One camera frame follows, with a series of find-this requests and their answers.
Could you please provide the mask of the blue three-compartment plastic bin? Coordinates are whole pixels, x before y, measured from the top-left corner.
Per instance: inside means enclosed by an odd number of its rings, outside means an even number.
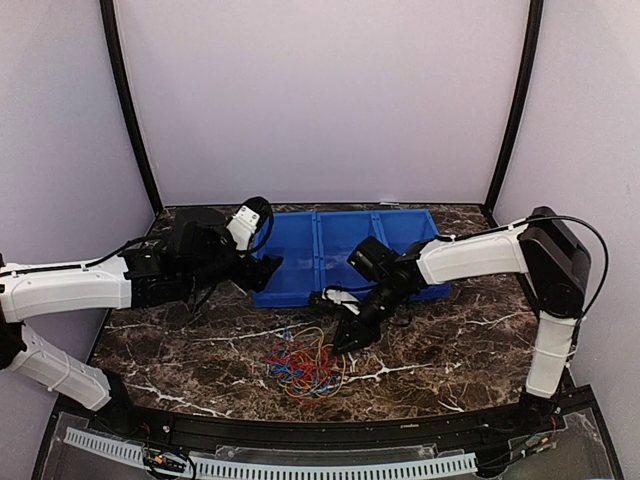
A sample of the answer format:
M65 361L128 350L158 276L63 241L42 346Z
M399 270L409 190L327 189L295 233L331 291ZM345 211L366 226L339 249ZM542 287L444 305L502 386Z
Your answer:
M308 304L313 291L329 285L353 287L365 296L369 283L348 264L347 258L369 236L386 247L404 252L412 243L438 233L427 210L277 213L270 235L256 236L265 245L256 255L280 256L283 263L267 287L253 295L258 308L297 308Z

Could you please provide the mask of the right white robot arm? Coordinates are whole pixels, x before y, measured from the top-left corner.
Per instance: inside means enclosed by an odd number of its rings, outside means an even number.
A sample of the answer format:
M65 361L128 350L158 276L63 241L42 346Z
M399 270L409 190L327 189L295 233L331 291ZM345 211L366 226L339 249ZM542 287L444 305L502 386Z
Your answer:
M372 287L359 302L343 287L324 299L348 312L334 336L336 354L364 349L381 337L381 325L398 306L429 287L454 280L514 273L525 275L536 296L538 329L525 392L510 413L521 434L549 416L552 398L577 348L579 330L596 298L587 293L591 255L570 229L574 218L542 206L519 221L468 235L439 235L398 253L374 237L363 240L349 264Z

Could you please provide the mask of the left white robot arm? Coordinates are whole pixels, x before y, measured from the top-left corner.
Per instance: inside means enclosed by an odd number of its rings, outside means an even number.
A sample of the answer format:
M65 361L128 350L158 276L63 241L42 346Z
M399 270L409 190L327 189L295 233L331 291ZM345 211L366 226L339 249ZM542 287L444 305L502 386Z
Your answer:
M176 214L170 230L126 242L101 258L74 263L1 266L1 367L22 374L84 408L101 412L120 436L141 427L140 412L120 376L91 367L55 347L26 323L53 313L145 309L188 303L230 281L261 292L280 267L279 256L256 257L254 239L271 230L274 214L261 197L231 216L211 208Z

